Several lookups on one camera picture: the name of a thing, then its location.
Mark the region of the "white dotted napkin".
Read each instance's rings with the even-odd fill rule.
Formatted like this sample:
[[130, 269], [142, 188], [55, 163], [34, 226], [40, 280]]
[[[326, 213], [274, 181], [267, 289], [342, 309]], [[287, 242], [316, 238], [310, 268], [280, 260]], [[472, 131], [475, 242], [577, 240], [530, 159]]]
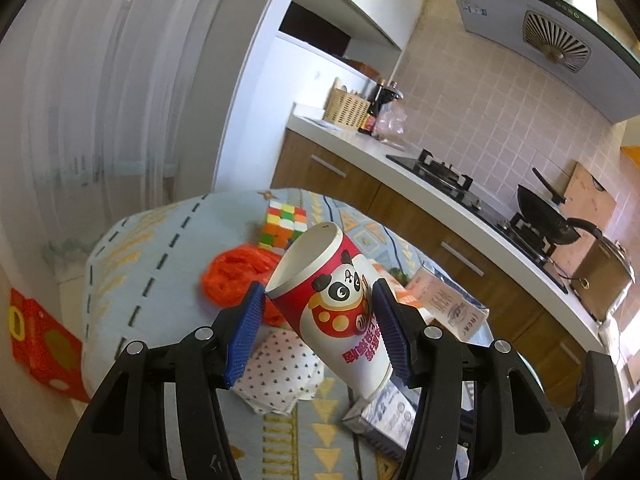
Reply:
[[232, 391], [257, 414], [291, 415], [312, 400], [326, 367], [292, 330], [273, 328], [246, 363]]

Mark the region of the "range hood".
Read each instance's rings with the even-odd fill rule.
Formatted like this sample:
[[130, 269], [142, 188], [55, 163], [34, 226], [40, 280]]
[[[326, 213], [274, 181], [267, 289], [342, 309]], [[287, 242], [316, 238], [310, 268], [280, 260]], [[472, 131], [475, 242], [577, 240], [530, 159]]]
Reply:
[[456, 0], [467, 32], [518, 52], [609, 122], [639, 115], [639, 58], [598, 18], [597, 0]]

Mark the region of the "rubiks cube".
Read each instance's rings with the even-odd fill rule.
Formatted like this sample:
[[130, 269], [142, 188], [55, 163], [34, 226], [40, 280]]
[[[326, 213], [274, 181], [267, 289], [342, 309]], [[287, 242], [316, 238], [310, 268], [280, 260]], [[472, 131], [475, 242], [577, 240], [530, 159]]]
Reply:
[[282, 255], [306, 229], [305, 209], [270, 200], [258, 246]]

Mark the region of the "black wok pan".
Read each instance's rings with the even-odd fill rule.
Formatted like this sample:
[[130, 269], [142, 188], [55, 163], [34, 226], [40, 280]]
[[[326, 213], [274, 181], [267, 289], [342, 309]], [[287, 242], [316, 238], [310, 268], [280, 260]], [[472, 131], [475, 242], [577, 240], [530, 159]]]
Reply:
[[581, 218], [567, 217], [563, 214], [560, 206], [566, 202], [565, 196], [559, 193], [537, 168], [533, 168], [533, 174], [551, 193], [551, 198], [545, 200], [520, 184], [518, 186], [518, 206], [524, 219], [538, 230], [550, 244], [574, 244], [580, 239], [579, 231], [590, 234], [595, 240], [602, 238], [602, 231], [594, 223]]

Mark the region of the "red plastic bag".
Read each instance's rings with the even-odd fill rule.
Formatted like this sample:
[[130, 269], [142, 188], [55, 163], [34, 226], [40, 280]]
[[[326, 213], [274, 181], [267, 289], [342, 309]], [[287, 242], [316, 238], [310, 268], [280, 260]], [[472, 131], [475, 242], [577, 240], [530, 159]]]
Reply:
[[221, 309], [235, 307], [250, 284], [267, 285], [280, 260], [275, 252], [249, 244], [222, 252], [201, 276], [203, 292]]

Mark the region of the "wicker basket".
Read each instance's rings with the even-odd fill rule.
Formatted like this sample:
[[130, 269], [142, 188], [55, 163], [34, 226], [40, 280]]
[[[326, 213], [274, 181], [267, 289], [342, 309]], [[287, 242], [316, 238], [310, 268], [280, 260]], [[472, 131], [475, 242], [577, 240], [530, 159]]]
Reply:
[[343, 129], [357, 130], [369, 105], [369, 101], [363, 99], [356, 91], [348, 91], [344, 84], [335, 78], [326, 99], [322, 119]]

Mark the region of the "red paper decoration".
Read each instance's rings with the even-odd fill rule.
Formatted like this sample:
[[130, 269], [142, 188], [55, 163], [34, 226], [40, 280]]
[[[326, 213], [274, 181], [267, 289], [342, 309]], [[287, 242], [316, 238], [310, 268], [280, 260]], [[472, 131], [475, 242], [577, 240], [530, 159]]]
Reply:
[[40, 303], [10, 289], [8, 329], [13, 359], [40, 384], [89, 403], [81, 375], [82, 344]]

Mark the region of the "panda paper cup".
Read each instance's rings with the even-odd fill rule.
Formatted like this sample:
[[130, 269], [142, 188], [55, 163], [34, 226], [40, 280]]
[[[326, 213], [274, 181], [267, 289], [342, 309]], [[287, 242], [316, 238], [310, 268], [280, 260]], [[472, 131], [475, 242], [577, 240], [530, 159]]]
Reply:
[[266, 285], [300, 339], [366, 400], [392, 374], [371, 306], [380, 277], [337, 224], [323, 222], [296, 238]]

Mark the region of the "clear plastic bag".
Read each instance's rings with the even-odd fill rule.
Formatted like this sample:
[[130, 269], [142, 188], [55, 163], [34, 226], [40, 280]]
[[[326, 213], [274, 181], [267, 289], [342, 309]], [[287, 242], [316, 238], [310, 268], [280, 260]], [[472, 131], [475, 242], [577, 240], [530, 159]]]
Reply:
[[389, 136], [401, 136], [405, 132], [407, 113], [398, 100], [386, 103], [378, 113], [372, 131], [375, 139], [383, 140]]

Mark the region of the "wooden cutting board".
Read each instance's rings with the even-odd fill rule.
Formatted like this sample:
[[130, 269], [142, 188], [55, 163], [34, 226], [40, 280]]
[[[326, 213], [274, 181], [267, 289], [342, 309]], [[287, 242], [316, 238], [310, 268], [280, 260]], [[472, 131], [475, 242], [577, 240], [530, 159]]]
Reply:
[[[614, 197], [580, 162], [575, 165], [564, 196], [566, 201], [560, 209], [567, 218], [588, 220], [601, 231], [613, 218], [616, 208]], [[578, 230], [578, 234], [577, 242], [558, 246], [552, 255], [560, 271], [568, 276], [574, 274], [594, 242], [594, 238], [585, 231]]]

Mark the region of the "dark soy sauce bottle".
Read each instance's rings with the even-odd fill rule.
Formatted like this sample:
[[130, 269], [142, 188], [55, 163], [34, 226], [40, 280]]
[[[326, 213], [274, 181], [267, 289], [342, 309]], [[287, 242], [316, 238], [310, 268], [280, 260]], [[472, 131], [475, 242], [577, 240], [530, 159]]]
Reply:
[[372, 132], [375, 119], [378, 117], [378, 110], [380, 109], [378, 99], [380, 98], [381, 91], [385, 87], [385, 83], [386, 80], [384, 78], [380, 78], [376, 83], [375, 89], [371, 94], [366, 114], [363, 115], [362, 121], [358, 127], [358, 131], [360, 133], [370, 134]]

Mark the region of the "white milk carton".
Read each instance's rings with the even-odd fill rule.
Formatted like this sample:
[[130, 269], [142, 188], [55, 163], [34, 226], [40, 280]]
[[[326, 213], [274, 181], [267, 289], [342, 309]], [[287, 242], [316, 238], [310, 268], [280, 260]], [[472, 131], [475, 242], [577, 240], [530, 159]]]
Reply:
[[343, 416], [343, 425], [364, 437], [378, 452], [401, 460], [416, 420], [421, 389], [389, 380], [374, 398], [358, 398]]
[[489, 310], [455, 283], [439, 266], [423, 263], [407, 290], [458, 339], [469, 342], [488, 327]]

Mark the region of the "black gas stove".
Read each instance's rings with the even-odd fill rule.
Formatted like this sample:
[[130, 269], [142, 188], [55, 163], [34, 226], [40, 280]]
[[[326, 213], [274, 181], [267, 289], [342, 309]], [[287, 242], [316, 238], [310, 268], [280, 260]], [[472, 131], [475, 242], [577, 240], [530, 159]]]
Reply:
[[555, 246], [549, 244], [541, 232], [527, 222], [520, 212], [506, 218], [471, 191], [471, 177], [459, 174], [450, 164], [434, 159], [432, 153], [427, 150], [423, 150], [417, 158], [401, 155], [386, 155], [386, 158], [437, 188], [439, 192], [474, 214], [536, 264], [563, 294], [568, 293], [568, 279], [564, 272], [559, 271], [551, 262], [550, 254], [555, 250]]

